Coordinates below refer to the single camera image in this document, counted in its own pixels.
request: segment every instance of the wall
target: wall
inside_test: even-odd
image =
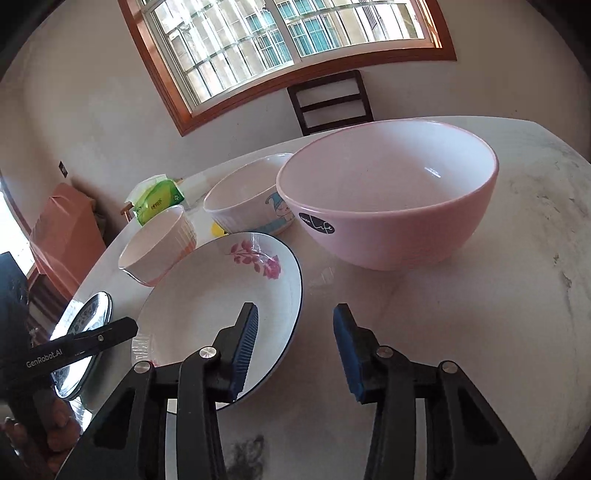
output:
[[[362,69],[375,118],[530,119],[589,158],[589,80],[552,26],[526,0],[440,5],[459,61]],[[120,227],[119,209],[140,180],[188,176],[301,135],[282,90],[179,136],[116,0],[66,0],[27,48],[22,100],[52,171],[63,161]]]
[[[21,75],[28,55],[26,50],[21,53],[0,83],[0,171],[32,228],[60,177],[59,171],[51,168],[37,136],[31,132]]]

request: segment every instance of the screw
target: screw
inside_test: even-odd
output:
[[[144,374],[146,373],[148,370],[150,370],[150,367],[152,366],[152,364],[150,362],[147,361],[141,361],[141,362],[137,362],[134,365],[134,371],[137,374]]]
[[[454,362],[450,362],[450,361],[443,362],[443,365],[441,366],[441,368],[447,374],[454,374],[457,372],[457,365]]]
[[[375,353],[378,357],[390,358],[393,356],[394,350],[392,350],[389,346],[379,346]]]
[[[202,358],[211,358],[216,356],[217,350],[212,346],[204,346],[201,350],[199,350],[199,356]]]

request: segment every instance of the table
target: table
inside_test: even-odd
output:
[[[382,344],[412,361],[456,361],[539,479],[553,478],[577,448],[591,423],[591,166],[533,122],[434,119],[474,132],[499,157],[481,225],[454,256],[406,275],[345,264],[299,224],[282,233],[302,267],[301,317],[277,371],[219,413],[227,462],[242,442],[256,439],[244,467],[252,471],[262,459],[264,480],[363,478],[374,406],[359,405],[347,388],[332,332],[332,309],[340,302],[349,303],[358,323]],[[294,152],[322,135],[264,148],[187,179],[192,201],[224,173],[264,155]],[[211,239],[204,229],[210,220],[198,206],[190,215],[202,244]],[[114,318],[138,317],[150,289],[116,267],[138,228],[130,223],[109,246],[66,315],[105,290]],[[129,370],[129,349],[128,342],[103,355],[82,397],[90,412]],[[174,422],[169,427],[174,431]],[[417,434],[420,478],[421,427]]]

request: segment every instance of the plate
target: plate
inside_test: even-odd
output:
[[[54,329],[50,340],[69,333],[76,334],[102,327],[111,321],[112,311],[111,296],[104,291],[98,292],[82,306],[73,319],[71,316],[64,315]],[[75,398],[99,357],[100,354],[89,356],[67,367],[55,370],[51,376],[57,395],[65,400]]]
[[[259,329],[240,400],[279,363],[296,328],[301,296],[300,266],[286,244],[263,233],[218,238],[188,254],[154,287],[139,314],[132,361],[160,366],[185,360],[234,325],[251,301]],[[176,410],[175,403],[169,410]]]

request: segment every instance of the white cup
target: white cup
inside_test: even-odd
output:
[[[197,247],[193,225],[182,205],[150,219],[129,241],[119,268],[147,287],[154,287],[182,258]]]

